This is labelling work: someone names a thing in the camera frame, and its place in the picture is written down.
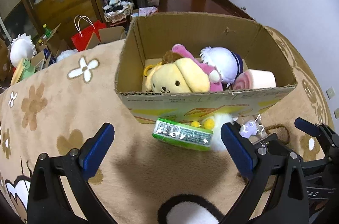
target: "barcode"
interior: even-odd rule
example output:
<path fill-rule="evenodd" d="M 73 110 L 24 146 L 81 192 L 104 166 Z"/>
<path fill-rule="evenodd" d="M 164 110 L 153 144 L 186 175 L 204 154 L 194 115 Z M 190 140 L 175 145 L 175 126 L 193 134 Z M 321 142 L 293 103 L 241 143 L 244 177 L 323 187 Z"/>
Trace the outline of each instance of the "barcode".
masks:
<path fill-rule="evenodd" d="M 210 133 L 179 127 L 159 120 L 156 122 L 153 133 L 203 146 L 210 146 L 212 137 Z"/>

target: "pile of clothes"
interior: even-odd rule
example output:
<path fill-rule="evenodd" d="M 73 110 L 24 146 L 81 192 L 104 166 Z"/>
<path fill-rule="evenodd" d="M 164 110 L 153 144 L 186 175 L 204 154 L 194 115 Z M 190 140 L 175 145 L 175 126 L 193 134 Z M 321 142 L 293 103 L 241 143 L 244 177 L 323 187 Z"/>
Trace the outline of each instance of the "pile of clothes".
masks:
<path fill-rule="evenodd" d="M 104 17 L 107 22 L 118 22 L 125 19 L 133 11 L 132 0 L 104 0 Z"/>

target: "beige blanket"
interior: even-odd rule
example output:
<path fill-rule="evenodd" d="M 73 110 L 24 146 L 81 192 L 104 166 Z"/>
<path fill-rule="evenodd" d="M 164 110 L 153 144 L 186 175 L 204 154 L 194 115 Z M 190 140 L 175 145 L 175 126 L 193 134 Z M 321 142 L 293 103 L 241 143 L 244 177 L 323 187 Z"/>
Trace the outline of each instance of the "beige blanket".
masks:
<path fill-rule="evenodd" d="M 306 160 L 322 156 L 320 146 L 294 128 L 301 116 L 333 127 L 323 94 L 311 70 L 280 33 L 271 29 L 298 80 L 298 87 L 262 114 Z M 114 91 L 123 41 L 77 53 L 0 95 L 0 190 L 22 220 L 27 219 L 31 172 L 40 153 L 50 157 L 79 148 L 104 122 L 115 140 L 89 182 L 99 200 L 121 224 L 217 223 L 245 183 L 227 152 L 198 152 L 151 137 L 152 124 L 139 124 Z M 66 193 L 83 216 L 67 183 Z M 257 207 L 261 212 L 268 192 Z"/>

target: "plastic bottle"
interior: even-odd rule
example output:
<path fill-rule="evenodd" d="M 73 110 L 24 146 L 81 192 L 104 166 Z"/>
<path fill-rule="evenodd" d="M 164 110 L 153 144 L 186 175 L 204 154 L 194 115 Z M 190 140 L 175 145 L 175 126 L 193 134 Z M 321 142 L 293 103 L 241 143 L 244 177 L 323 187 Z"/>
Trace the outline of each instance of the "plastic bottle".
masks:
<path fill-rule="evenodd" d="M 43 25 L 43 28 L 45 28 L 45 35 L 47 38 L 50 37 L 50 35 L 52 35 L 52 31 L 47 27 L 46 24 Z"/>

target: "red gift bag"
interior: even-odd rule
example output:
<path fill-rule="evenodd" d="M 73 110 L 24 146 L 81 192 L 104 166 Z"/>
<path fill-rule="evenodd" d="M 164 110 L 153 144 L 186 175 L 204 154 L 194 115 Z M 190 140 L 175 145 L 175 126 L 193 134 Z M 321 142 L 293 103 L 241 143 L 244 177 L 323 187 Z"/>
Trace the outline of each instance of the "red gift bag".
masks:
<path fill-rule="evenodd" d="M 80 30 L 79 23 L 81 19 L 90 23 L 90 26 L 86 27 L 85 29 Z M 97 35 L 98 39 L 100 40 L 99 29 L 106 28 L 105 23 L 102 23 L 100 20 L 97 20 L 95 23 L 92 23 L 90 19 L 86 17 L 85 15 L 83 16 L 77 15 L 74 18 L 74 25 L 75 25 L 75 28 L 78 30 L 78 33 L 72 36 L 71 39 L 78 51 L 84 51 L 86 49 L 86 46 L 93 32 Z"/>

